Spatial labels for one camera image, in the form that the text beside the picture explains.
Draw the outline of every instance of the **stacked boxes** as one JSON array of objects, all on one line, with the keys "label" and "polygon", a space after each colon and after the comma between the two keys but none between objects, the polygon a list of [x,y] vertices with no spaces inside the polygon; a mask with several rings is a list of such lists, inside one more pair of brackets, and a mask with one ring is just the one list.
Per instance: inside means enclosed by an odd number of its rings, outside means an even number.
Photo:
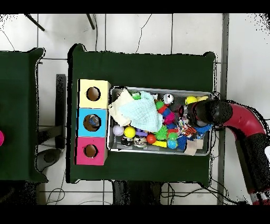
[{"label": "stacked boxes", "polygon": [[75,164],[77,165],[104,165],[107,158],[109,90],[110,84],[107,81],[78,80],[79,110],[76,114],[78,135],[75,145]]}]

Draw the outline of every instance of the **round hole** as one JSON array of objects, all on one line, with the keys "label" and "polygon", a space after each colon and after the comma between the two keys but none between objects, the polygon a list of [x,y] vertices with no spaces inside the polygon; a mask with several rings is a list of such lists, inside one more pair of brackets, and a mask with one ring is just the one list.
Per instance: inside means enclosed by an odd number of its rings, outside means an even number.
[{"label": "round hole", "polygon": [[83,120],[83,126],[90,132],[96,132],[101,126],[101,119],[96,114],[87,115]]},{"label": "round hole", "polygon": [[97,87],[90,87],[86,92],[86,97],[90,101],[97,101],[100,98],[100,90]]},{"label": "round hole", "polygon": [[83,152],[87,157],[94,158],[98,153],[98,148],[95,145],[87,145]]}]

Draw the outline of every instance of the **green table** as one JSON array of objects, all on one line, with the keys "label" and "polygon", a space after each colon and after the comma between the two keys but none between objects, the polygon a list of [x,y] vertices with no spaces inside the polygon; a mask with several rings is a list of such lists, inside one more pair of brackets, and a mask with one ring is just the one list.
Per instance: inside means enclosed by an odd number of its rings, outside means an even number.
[{"label": "green table", "polygon": [[113,86],[191,91],[213,90],[215,55],[153,55],[86,52],[75,44],[68,53],[67,181],[193,181],[208,186],[209,155],[181,156],[108,152],[104,166],[74,165],[77,80],[107,80]]},{"label": "green table", "polygon": [[38,104],[36,64],[44,49],[0,52],[0,180],[47,182],[35,168]]}]

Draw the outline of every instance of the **red ball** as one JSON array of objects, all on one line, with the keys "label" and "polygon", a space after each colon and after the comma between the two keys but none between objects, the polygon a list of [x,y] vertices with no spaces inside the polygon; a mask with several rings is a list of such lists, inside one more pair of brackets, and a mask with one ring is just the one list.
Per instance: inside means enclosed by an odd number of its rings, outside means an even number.
[{"label": "red ball", "polygon": [[153,134],[148,134],[146,140],[149,144],[153,144],[157,139]]}]

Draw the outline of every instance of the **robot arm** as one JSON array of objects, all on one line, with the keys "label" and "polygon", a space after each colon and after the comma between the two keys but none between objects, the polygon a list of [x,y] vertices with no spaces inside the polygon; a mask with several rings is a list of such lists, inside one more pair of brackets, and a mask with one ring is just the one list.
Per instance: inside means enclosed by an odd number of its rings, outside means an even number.
[{"label": "robot arm", "polygon": [[246,107],[217,99],[194,102],[188,105],[187,110],[187,116],[195,126],[225,126],[234,133],[245,184],[253,204],[259,201],[269,203],[264,192],[270,189],[270,141],[257,117]]}]

